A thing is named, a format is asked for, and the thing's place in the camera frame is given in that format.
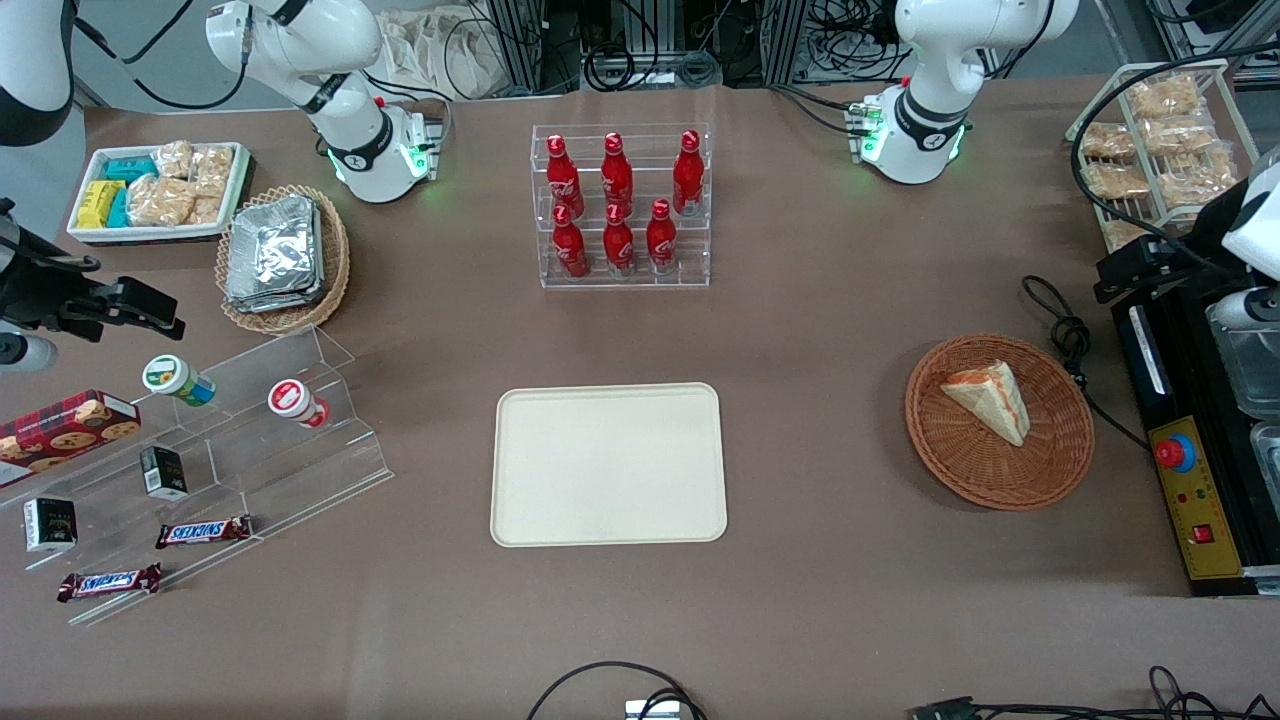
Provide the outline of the left arm gripper black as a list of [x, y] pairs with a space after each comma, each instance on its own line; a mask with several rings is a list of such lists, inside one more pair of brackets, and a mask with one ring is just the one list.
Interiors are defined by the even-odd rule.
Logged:
[[1236, 259], [1222, 247], [1221, 232], [1188, 232], [1133, 240], [1100, 259], [1094, 269], [1094, 300], [1110, 304], [1137, 290], [1166, 293], [1204, 275], [1210, 287], [1217, 287], [1236, 274]]

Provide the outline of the right arm gripper black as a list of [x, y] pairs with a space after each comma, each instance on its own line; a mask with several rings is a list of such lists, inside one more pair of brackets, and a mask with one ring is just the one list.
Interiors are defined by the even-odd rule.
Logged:
[[91, 256], [72, 256], [17, 223], [15, 202], [1, 200], [3, 320], [26, 331], [40, 327], [90, 343], [102, 338], [104, 327], [133, 325], [169, 340], [182, 340], [186, 324], [177, 316], [177, 300], [150, 284], [120, 277], [110, 286], [110, 306], [96, 300], [102, 284], [88, 278], [101, 263]]

